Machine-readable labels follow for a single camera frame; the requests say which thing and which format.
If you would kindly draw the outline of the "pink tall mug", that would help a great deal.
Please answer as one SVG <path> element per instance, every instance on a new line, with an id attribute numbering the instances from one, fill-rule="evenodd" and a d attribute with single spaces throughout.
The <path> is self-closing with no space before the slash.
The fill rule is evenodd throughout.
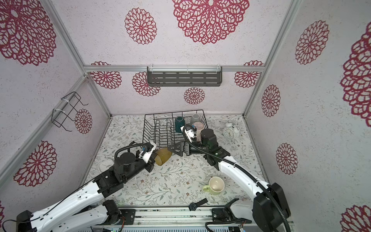
<path id="1" fill-rule="evenodd" d="M 196 140 L 197 142 L 201 142 L 202 141 L 201 132 L 205 128 L 205 126 L 202 122 L 194 122 L 193 126 L 196 129 Z"/>

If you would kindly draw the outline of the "grey mug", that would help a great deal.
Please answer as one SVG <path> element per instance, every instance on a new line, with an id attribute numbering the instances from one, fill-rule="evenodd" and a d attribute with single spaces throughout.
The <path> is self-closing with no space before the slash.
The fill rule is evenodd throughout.
<path id="1" fill-rule="evenodd" d="M 190 124 L 193 125 L 196 122 L 201 122 L 201 116 L 199 114 L 193 114 L 190 119 Z"/>

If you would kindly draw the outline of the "amber textured glass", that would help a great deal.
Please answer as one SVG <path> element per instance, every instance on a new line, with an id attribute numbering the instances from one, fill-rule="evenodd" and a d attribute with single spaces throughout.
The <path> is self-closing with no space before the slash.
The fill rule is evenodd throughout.
<path id="1" fill-rule="evenodd" d="M 172 156 L 172 152 L 168 150 L 168 148 L 161 148 L 155 151 L 155 163 L 158 166 L 162 166 L 165 162 L 167 162 L 170 157 Z"/>

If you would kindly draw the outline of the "teal mug cream inside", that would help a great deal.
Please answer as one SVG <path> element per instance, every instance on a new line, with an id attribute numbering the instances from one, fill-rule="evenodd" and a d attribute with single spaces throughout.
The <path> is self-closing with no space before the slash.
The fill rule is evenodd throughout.
<path id="1" fill-rule="evenodd" d="M 174 121 L 175 132 L 182 133 L 182 128 L 185 126 L 185 119 L 181 116 L 176 117 Z"/>

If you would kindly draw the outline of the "light green mug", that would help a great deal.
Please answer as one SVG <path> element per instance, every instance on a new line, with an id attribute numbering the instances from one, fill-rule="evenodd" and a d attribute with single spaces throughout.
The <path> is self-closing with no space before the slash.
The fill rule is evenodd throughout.
<path id="1" fill-rule="evenodd" d="M 211 195 L 219 195 L 225 189 L 225 183 L 220 177 L 212 177 L 208 185 L 203 186 L 203 191 Z"/>

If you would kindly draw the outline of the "black wire dish rack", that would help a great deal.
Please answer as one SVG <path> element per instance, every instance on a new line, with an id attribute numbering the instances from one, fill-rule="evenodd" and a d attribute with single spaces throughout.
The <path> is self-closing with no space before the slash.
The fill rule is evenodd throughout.
<path id="1" fill-rule="evenodd" d="M 182 142 L 183 136 L 176 132 L 175 121 L 182 117 L 189 124 L 194 114 L 200 116 L 200 121 L 208 128 L 206 116 L 203 110 L 187 110 L 166 113 L 145 114 L 142 142 L 155 142 L 159 148 L 165 148 L 175 143 Z"/>

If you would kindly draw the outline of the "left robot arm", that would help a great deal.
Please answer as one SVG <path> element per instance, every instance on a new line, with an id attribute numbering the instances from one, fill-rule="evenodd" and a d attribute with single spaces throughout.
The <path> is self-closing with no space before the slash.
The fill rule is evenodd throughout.
<path id="1" fill-rule="evenodd" d="M 91 181 L 79 187 L 63 200 L 42 210 L 24 211 L 16 218 L 18 232 L 57 232 L 73 230 L 73 220 L 88 221 L 75 229 L 94 225 L 95 223 L 115 223 L 120 218 L 120 210 L 109 201 L 97 208 L 82 213 L 81 210 L 98 203 L 121 190 L 124 185 L 143 170 L 151 172 L 155 161 L 156 143 L 135 143 L 120 148 L 115 152 L 114 164 Z"/>

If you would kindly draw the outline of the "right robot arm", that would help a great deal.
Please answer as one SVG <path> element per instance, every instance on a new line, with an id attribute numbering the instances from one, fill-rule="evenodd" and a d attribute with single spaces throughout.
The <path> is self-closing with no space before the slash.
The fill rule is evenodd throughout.
<path id="1" fill-rule="evenodd" d="M 168 150 L 179 156 L 203 155 L 207 163 L 231 178 L 252 200 L 252 205 L 243 205 L 234 199 L 224 206 L 216 219 L 205 224 L 256 223 L 263 232 L 276 232 L 279 226 L 291 230 L 288 219 L 291 211 L 285 193 L 277 183 L 270 184 L 251 174 L 235 158 L 221 147 L 212 129 L 197 129 L 184 125 L 177 131 L 183 140 Z"/>

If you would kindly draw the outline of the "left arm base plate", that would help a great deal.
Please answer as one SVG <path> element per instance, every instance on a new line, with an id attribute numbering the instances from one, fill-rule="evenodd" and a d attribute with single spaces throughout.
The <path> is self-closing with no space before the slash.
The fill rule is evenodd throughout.
<path id="1" fill-rule="evenodd" d="M 120 225 L 133 225 L 136 215 L 135 209 L 121 209 Z"/>

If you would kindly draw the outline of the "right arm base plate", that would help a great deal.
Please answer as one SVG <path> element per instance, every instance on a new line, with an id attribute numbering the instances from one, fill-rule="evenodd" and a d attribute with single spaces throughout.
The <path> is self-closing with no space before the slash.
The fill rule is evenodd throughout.
<path id="1" fill-rule="evenodd" d="M 229 203 L 223 206 L 223 208 L 212 208 L 212 219 L 215 224 L 229 224 L 229 223 L 247 223 L 251 224 L 252 220 L 245 217 L 236 217 L 232 211 L 232 206 L 236 206 L 236 203 L 239 203 L 241 200 L 235 198 Z"/>

